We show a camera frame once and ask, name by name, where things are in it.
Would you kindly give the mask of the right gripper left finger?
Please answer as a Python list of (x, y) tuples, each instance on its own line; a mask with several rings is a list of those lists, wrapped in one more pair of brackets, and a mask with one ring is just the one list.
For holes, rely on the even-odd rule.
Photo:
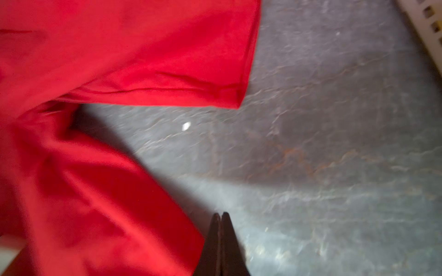
[(207, 239), (193, 276), (221, 275), (221, 217), (214, 214), (209, 225)]

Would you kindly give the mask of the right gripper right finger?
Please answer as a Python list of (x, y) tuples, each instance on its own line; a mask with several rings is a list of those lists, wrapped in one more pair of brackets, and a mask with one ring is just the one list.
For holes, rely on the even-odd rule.
[(227, 212), (221, 217), (221, 272), (223, 276), (250, 276)]

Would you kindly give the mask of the red shorts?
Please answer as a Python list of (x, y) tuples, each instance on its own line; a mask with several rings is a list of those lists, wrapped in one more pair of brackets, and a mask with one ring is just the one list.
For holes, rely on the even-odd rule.
[(204, 238), (94, 107), (239, 108), (260, 1), (2, 1), (1, 235), (20, 276), (189, 276)]

